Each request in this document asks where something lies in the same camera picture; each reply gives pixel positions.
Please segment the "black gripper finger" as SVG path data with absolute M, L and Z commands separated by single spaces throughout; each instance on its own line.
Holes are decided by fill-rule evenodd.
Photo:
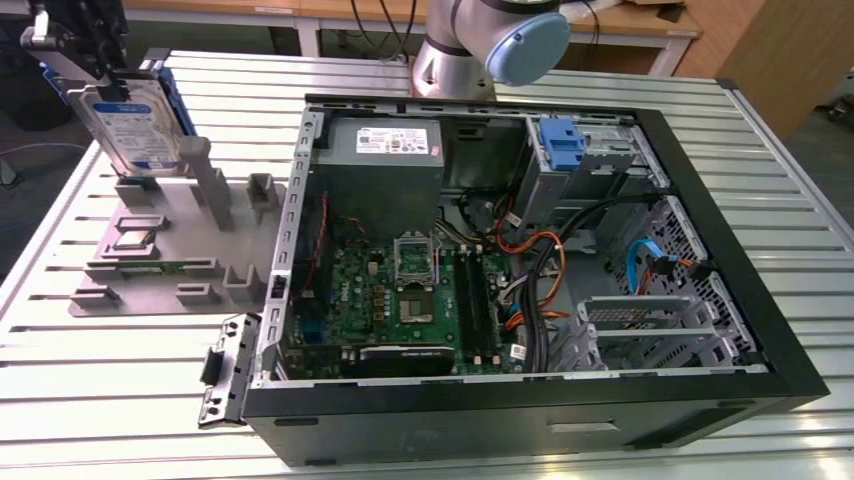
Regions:
M 113 72 L 108 72 L 98 86 L 98 95 L 106 102 L 124 103 L 128 101 L 128 89 L 124 81 Z

